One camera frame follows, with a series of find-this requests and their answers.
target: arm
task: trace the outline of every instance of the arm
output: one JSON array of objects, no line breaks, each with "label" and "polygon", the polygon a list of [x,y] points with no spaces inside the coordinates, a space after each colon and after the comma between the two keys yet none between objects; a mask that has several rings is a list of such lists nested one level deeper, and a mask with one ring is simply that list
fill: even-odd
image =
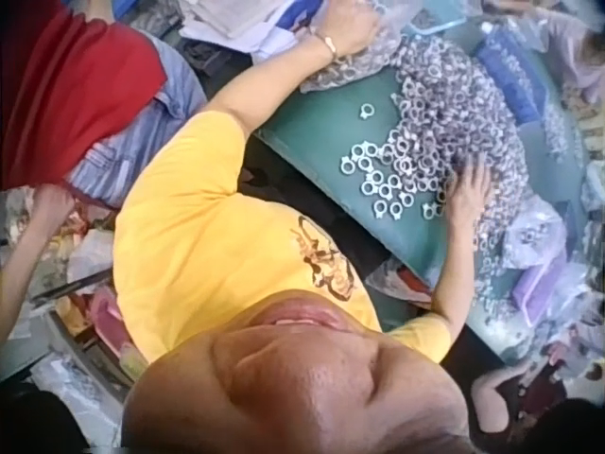
[{"label": "arm", "polygon": [[2,269],[2,300],[0,300],[0,345],[9,337],[17,323],[27,287],[50,237],[31,223],[19,238],[15,250]]},{"label": "arm", "polygon": [[[378,16],[367,5],[355,0],[332,0],[319,33],[331,38],[338,55],[344,56],[364,49],[378,27]],[[231,114],[248,137],[306,78],[327,66],[333,57],[321,38],[309,36],[285,53],[242,73],[203,110]]]},{"label": "arm", "polygon": [[113,16],[112,0],[85,0],[87,5],[84,10],[84,16],[88,22],[93,19],[100,19],[108,24],[115,22]]},{"label": "arm", "polygon": [[485,167],[483,158],[477,166],[469,161],[461,177],[454,174],[449,184],[445,212],[447,255],[433,292],[431,309],[447,323],[452,342],[466,322],[475,294],[475,221],[490,195],[490,170]]},{"label": "arm", "polygon": [[73,198],[60,187],[46,184],[34,196],[26,230],[2,270],[0,287],[0,345],[17,322],[27,287],[44,248],[74,209]]}]

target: yellow t-shirt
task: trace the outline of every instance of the yellow t-shirt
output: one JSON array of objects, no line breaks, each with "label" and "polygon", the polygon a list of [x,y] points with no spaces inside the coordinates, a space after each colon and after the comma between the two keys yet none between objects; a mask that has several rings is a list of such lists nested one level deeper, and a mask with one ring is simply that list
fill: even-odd
[{"label": "yellow t-shirt", "polygon": [[[231,116],[196,115],[141,174],[117,219],[118,304],[149,361],[283,290],[316,292],[380,330],[332,238],[285,205],[236,192],[244,148]],[[451,343],[434,316],[393,335],[435,361]]]}]

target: sleeve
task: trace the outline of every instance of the sleeve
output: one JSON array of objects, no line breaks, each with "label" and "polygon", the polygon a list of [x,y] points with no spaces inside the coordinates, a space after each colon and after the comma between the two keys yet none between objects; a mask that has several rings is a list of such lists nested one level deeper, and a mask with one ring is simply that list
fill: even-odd
[{"label": "sleeve", "polygon": [[435,314],[414,319],[390,331],[389,335],[435,362],[441,362],[452,347],[452,337],[445,321]]},{"label": "sleeve", "polygon": [[585,28],[580,19],[560,11],[536,8],[531,16],[539,21],[545,21],[548,34],[555,39],[565,38],[565,35],[572,29]]},{"label": "sleeve", "polygon": [[130,191],[125,208],[158,200],[176,204],[213,201],[237,190],[246,139],[227,113],[204,112],[160,150]]}]

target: purple bag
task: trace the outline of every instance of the purple bag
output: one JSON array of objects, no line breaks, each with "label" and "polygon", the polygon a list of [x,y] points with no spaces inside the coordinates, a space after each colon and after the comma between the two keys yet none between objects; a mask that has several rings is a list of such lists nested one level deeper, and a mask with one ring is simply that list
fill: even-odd
[{"label": "purple bag", "polygon": [[567,264],[563,250],[552,261],[524,271],[512,291],[512,300],[523,312],[528,326],[534,326],[548,309],[557,280]]}]

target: gold bracelet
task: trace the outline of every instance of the gold bracelet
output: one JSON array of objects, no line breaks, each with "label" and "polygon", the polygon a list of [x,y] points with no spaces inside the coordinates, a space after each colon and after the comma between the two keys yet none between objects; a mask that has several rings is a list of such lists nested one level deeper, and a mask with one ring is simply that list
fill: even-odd
[{"label": "gold bracelet", "polygon": [[330,52],[332,52],[333,61],[338,58],[337,47],[334,45],[334,41],[332,41],[332,38],[330,38],[329,36],[323,36],[321,33],[319,33],[317,31],[317,29],[315,27],[311,28],[311,34],[317,36],[319,39],[321,39],[323,41],[323,43],[325,45],[328,46],[328,49],[330,49]]}]

